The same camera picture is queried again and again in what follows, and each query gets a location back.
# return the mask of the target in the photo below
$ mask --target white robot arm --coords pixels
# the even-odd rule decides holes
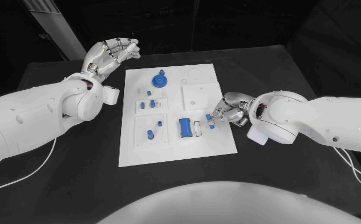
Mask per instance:
[[[308,101],[289,91],[271,92],[258,98],[237,92],[225,94],[209,125],[233,122],[245,126],[248,137],[260,145],[268,139],[292,144],[298,133],[319,144],[361,151],[361,99],[322,97]]]
[[[91,48],[81,73],[62,82],[0,97],[0,160],[40,147],[114,105],[120,90],[102,81],[130,58],[140,58],[138,40],[115,38]]]

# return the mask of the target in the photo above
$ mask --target small blue part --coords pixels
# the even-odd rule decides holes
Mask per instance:
[[[210,116],[210,114],[206,114],[206,118],[207,118],[207,121],[210,121],[210,120],[212,120],[212,116]]]
[[[164,76],[166,72],[164,70],[160,71],[160,74],[154,76],[153,78],[153,85],[155,87],[164,87],[167,85],[167,77]]]
[[[191,137],[191,129],[190,129],[190,118],[183,118],[178,120],[180,127],[180,135],[181,137]]]
[[[151,130],[148,130],[147,134],[148,134],[148,139],[154,139],[154,133]]]

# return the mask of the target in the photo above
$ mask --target white cable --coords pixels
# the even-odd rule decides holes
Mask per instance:
[[[342,157],[342,159],[347,161],[347,163],[348,163],[348,165],[351,166],[351,168],[353,168],[353,172],[354,172],[354,175],[355,175],[355,178],[357,178],[357,180],[358,180],[358,182],[361,183],[361,180],[360,180],[360,178],[358,178],[358,176],[357,176],[357,173],[355,173],[355,171],[360,173],[360,171],[355,169],[355,167],[354,167],[354,162],[353,162],[353,159],[351,159],[351,157],[350,157],[350,154],[348,154],[348,152],[341,148],[341,150],[345,152],[345,154],[347,154],[347,156],[348,156],[348,159],[350,159],[350,163],[348,163],[348,161],[345,160],[345,158],[344,158],[344,156],[341,155],[341,153],[338,152],[338,150],[337,150],[337,152],[338,152],[338,154],[340,154],[340,156]]]
[[[3,186],[0,186],[0,188],[3,188],[3,187],[6,187],[6,186],[12,185],[12,184],[16,183],[16,182],[20,182],[22,180],[25,180],[26,178],[29,178],[29,177],[39,171],[39,169],[43,167],[45,163],[48,162],[48,159],[49,159],[49,157],[50,157],[50,155],[52,155],[53,150],[55,150],[55,143],[53,143],[53,147],[52,147],[52,149],[50,149],[50,153],[49,153],[49,155],[48,155],[48,158],[46,158],[46,160],[45,160],[45,162],[42,163],[42,166],[39,166],[38,170],[36,170],[30,175],[27,175],[26,177],[20,178],[19,180],[16,180],[16,181],[13,181],[13,182],[4,184]]]
[[[353,167],[353,166],[351,166],[351,163],[350,163],[348,160],[345,159],[344,155],[340,153],[338,150],[337,150],[337,152],[338,152],[338,155],[342,157],[344,161],[347,162],[348,166]]]

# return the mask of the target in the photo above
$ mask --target white board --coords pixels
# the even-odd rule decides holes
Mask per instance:
[[[157,88],[151,81],[161,69],[168,83]],[[207,125],[206,114],[220,99],[213,64],[127,70],[120,167],[237,153],[229,124],[219,124],[214,129]],[[190,118],[193,137],[181,138],[181,118]],[[194,122],[200,122],[199,137]],[[148,139],[148,130],[154,139]]]

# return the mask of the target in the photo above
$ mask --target black table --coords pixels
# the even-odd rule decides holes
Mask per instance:
[[[0,223],[97,223],[135,200],[161,190],[206,181],[263,184],[305,194],[361,215],[361,185],[332,147],[302,134],[292,145],[248,139],[248,124],[232,131],[237,154],[118,168],[125,70],[213,63],[223,93],[255,97],[288,90],[315,98],[305,77],[281,45],[210,52],[155,54],[124,62],[104,85],[121,90],[118,104],[104,105],[91,122],[58,138],[39,172],[0,189]],[[33,63],[19,89],[59,82],[81,70],[82,61]],[[52,143],[0,162],[0,183],[22,178],[42,164]]]

